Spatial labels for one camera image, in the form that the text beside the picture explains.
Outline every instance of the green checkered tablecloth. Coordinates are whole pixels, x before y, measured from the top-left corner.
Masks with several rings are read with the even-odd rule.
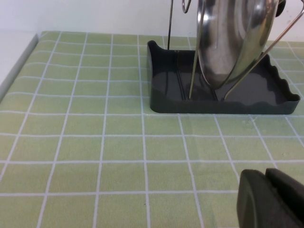
[[[1,228],[237,228],[242,170],[304,183],[304,102],[289,116],[157,114],[146,43],[47,31],[0,104]],[[193,49],[194,38],[171,40]],[[304,43],[272,63],[303,98]]]

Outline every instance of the table surface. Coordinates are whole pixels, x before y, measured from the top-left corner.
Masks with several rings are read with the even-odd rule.
[[[303,101],[289,116],[154,113],[152,39],[167,41],[42,34],[0,104],[2,228],[236,228],[242,170],[304,183]],[[271,58],[303,98],[304,43],[280,42]]]

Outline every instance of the stainless steel lid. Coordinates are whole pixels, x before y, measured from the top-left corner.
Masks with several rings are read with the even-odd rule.
[[[278,4],[279,0],[199,0],[199,65],[210,87],[240,79],[255,64]]]

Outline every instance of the dark plastic object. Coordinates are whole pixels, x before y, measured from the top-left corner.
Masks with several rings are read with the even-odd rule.
[[[287,81],[279,77],[268,55],[226,100],[223,97],[233,83],[212,90],[197,64],[189,99],[194,51],[165,50],[153,40],[147,48],[150,108],[157,113],[291,114],[300,101],[299,95],[291,93]]]
[[[240,228],[304,228],[304,186],[277,169],[241,173]]]
[[[276,15],[275,15],[276,17],[280,16],[280,15],[283,13],[283,11],[284,11],[284,9],[285,9],[285,5],[286,5],[286,0],[282,1],[282,2],[278,5],[277,11],[276,11]]]

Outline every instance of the silicone drip tray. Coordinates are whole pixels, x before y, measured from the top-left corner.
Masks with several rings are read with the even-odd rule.
[[[189,99],[194,60],[192,50],[165,50],[155,41],[147,47],[147,70],[151,78],[150,108],[157,113],[189,114],[291,114],[300,96],[292,94],[286,80],[267,55],[230,93],[224,85],[213,90],[201,77],[197,64]]]

